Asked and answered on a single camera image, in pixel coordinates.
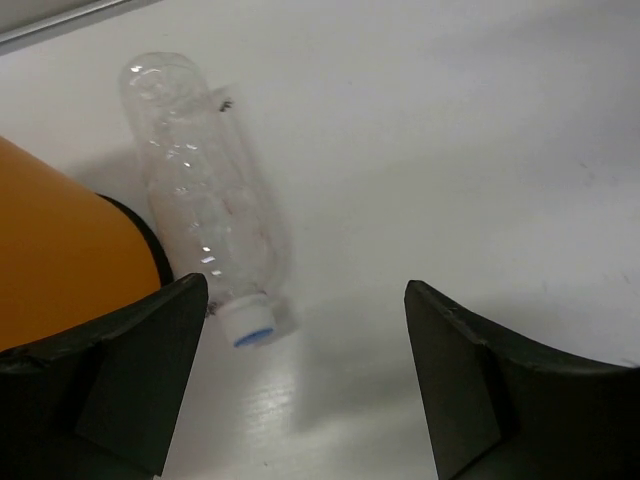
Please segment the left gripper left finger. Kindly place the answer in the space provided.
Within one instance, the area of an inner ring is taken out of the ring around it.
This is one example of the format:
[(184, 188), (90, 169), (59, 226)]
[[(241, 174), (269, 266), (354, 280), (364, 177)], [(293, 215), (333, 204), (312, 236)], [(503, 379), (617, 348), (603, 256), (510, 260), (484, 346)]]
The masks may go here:
[(4, 479), (163, 473), (204, 325), (190, 274), (117, 311), (1, 354)]

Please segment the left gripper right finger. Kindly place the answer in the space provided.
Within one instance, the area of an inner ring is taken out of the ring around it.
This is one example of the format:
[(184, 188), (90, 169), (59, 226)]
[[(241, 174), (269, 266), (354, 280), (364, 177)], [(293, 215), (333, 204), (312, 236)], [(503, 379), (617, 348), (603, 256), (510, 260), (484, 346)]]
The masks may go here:
[(441, 479), (635, 479), (639, 371), (564, 352), (407, 284), (406, 322)]

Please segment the clear bottle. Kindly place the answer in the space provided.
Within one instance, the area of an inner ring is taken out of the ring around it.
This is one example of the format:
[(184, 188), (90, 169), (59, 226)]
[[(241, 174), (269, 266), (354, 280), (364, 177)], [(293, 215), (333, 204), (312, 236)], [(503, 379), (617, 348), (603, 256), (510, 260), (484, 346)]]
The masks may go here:
[(207, 313), (233, 346), (291, 334), (283, 292), (289, 230), (253, 147), (243, 98), (231, 86), (210, 87), (193, 61), (171, 52), (129, 60), (118, 85), (173, 272), (203, 275)]

